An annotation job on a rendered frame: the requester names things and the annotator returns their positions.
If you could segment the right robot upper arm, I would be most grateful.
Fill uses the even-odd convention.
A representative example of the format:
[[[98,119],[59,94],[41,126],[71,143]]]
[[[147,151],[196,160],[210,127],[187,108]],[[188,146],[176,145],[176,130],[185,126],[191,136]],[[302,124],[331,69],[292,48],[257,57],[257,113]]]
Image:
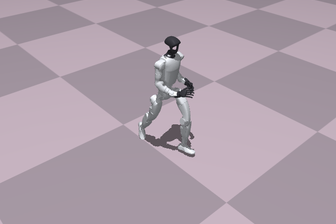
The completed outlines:
[[[163,69],[165,68],[165,60],[161,59],[157,61],[154,65],[155,68],[155,86],[159,82],[164,85],[164,82],[161,80]]]

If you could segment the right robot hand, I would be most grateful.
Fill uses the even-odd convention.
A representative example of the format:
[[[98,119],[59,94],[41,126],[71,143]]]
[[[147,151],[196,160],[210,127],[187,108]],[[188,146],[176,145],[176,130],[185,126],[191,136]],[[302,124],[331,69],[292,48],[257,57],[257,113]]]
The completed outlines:
[[[187,95],[192,95],[194,96],[193,94],[190,94],[190,93],[194,93],[194,92],[191,92],[191,91],[194,91],[192,89],[189,89],[190,87],[186,87],[184,88],[183,90],[181,91],[176,91],[177,92],[177,96],[175,96],[175,98],[180,98],[180,97],[188,97],[188,98],[192,98],[191,96],[187,96]]]

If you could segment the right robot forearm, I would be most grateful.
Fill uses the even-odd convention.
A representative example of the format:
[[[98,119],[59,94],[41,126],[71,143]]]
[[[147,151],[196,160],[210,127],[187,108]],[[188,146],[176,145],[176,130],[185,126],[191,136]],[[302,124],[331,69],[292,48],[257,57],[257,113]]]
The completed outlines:
[[[175,97],[177,96],[177,92],[169,89],[167,86],[163,86],[161,83],[157,83],[156,87],[161,91],[164,92],[166,94],[168,94],[169,97]]]

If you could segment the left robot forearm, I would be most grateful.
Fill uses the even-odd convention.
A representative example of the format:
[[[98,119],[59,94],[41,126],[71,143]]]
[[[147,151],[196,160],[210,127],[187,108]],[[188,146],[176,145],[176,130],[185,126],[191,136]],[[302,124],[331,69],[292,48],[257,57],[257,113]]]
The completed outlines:
[[[180,74],[180,72],[178,72],[177,80],[183,84],[185,83],[184,77]]]

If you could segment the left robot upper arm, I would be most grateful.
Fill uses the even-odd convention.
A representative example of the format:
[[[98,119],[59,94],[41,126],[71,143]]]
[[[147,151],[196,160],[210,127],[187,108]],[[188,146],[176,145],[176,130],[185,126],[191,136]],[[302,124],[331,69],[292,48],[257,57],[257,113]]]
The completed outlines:
[[[184,58],[184,55],[181,52],[177,52],[181,56],[181,60]]]

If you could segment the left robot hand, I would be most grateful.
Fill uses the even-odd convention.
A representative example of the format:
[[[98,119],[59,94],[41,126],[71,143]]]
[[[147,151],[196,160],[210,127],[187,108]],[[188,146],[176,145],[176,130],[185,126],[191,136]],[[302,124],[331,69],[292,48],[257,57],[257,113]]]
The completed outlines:
[[[193,84],[191,82],[189,82],[189,80],[187,78],[184,78],[184,80],[185,80],[184,85],[187,86],[187,87],[190,87],[189,89],[193,90],[194,89]],[[193,92],[193,91],[191,91],[191,92]]]

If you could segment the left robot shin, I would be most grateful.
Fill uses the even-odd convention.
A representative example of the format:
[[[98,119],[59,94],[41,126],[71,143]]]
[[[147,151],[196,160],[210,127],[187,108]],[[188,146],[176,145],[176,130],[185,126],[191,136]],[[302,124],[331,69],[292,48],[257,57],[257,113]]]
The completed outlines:
[[[187,126],[183,126],[183,125],[180,126],[183,147],[187,145],[188,137],[189,137],[190,130],[191,130],[191,123],[192,121],[190,121],[190,123]]]

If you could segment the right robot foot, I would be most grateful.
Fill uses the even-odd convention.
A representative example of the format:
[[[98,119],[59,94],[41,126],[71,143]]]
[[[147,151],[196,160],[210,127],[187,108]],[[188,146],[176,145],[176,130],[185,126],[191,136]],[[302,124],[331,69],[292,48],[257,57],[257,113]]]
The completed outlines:
[[[144,140],[146,135],[145,135],[145,130],[141,130],[140,126],[141,126],[142,122],[139,122],[138,125],[139,125],[139,137],[141,140]]]

